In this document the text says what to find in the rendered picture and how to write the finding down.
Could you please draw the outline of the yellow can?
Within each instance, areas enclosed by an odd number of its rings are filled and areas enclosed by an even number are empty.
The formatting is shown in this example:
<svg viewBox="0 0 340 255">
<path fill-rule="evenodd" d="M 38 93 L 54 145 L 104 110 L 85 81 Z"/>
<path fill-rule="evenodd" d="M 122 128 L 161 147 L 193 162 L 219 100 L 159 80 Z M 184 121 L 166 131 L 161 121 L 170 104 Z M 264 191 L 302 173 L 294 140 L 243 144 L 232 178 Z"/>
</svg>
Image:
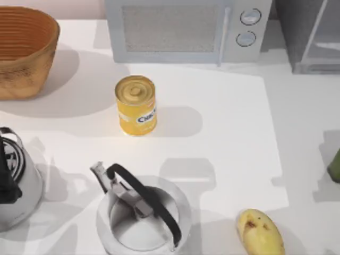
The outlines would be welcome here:
<svg viewBox="0 0 340 255">
<path fill-rule="evenodd" d="M 119 123 L 129 135 L 145 135 L 157 125 L 154 83 L 142 75 L 130 75 L 115 86 Z"/>
</svg>

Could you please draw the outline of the microwave oven door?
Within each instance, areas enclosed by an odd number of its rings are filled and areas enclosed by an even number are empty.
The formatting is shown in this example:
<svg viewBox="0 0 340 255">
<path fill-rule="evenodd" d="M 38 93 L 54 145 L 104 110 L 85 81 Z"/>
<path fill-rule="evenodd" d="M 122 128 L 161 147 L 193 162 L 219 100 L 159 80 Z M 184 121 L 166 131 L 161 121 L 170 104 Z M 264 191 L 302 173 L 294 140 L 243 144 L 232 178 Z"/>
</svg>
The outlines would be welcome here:
<svg viewBox="0 0 340 255">
<path fill-rule="evenodd" d="M 105 0 L 118 63 L 215 63 L 229 0 Z"/>
</svg>

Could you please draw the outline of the round microwave knob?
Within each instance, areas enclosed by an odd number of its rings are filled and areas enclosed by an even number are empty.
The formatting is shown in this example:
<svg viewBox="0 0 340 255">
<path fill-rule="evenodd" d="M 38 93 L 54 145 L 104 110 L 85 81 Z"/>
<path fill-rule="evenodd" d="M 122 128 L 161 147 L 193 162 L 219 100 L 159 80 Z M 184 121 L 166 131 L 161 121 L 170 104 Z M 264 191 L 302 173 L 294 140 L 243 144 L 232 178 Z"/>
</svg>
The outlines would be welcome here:
<svg viewBox="0 0 340 255">
<path fill-rule="evenodd" d="M 261 12 L 257 8 L 245 10 L 240 15 L 240 21 L 246 26 L 257 24 L 261 19 Z"/>
<path fill-rule="evenodd" d="M 240 47 L 249 47 L 257 40 L 257 36 L 252 31 L 246 31 L 237 35 L 235 41 Z"/>
</svg>

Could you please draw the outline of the pale microwave oven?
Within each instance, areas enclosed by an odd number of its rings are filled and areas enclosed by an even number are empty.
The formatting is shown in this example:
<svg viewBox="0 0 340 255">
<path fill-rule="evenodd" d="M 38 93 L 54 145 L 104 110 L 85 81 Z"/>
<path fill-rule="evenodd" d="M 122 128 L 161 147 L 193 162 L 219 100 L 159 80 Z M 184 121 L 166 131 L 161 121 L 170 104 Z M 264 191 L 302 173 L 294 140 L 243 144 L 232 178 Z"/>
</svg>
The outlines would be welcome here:
<svg viewBox="0 0 340 255">
<path fill-rule="evenodd" d="M 224 47 L 223 63 L 249 63 L 255 62 L 261 51 L 272 0 L 229 0 L 231 3 L 226 42 Z M 255 25 L 244 25 L 240 15 L 245 10 L 258 9 L 262 16 Z M 240 47 L 235 39 L 238 34 L 252 31 L 256 34 L 256 42 L 249 47 Z"/>
</svg>

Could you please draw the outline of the yellow potato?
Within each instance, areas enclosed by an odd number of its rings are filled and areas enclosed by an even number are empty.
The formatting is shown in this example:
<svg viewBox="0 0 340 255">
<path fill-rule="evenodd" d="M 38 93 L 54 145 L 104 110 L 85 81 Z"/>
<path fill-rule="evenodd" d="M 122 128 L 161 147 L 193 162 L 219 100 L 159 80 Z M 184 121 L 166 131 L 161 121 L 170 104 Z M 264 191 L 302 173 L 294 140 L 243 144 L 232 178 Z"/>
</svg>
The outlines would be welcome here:
<svg viewBox="0 0 340 255">
<path fill-rule="evenodd" d="M 248 255 L 285 255 L 275 223 L 258 209 L 246 209 L 237 218 L 237 232 Z"/>
</svg>

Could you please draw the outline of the brown wicker basket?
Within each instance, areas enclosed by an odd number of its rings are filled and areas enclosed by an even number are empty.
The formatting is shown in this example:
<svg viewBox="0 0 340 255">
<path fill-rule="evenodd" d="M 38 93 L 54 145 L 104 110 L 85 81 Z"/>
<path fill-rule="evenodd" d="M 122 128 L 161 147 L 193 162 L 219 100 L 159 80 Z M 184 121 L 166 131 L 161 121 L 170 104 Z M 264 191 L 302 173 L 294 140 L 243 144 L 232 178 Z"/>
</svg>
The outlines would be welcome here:
<svg viewBox="0 0 340 255">
<path fill-rule="evenodd" d="M 42 90 L 60 31 L 43 11 L 0 6 L 0 100 L 27 99 Z"/>
</svg>

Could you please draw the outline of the green bottle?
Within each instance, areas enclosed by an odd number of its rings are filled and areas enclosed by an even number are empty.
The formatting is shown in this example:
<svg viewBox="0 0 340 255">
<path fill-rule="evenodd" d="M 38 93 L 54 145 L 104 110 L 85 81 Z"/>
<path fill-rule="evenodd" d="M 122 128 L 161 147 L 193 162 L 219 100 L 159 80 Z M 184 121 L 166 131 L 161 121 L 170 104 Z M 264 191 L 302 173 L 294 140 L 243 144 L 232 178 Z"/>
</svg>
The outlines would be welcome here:
<svg viewBox="0 0 340 255">
<path fill-rule="evenodd" d="M 327 172 L 334 182 L 340 183 L 340 148 L 328 165 Z"/>
</svg>

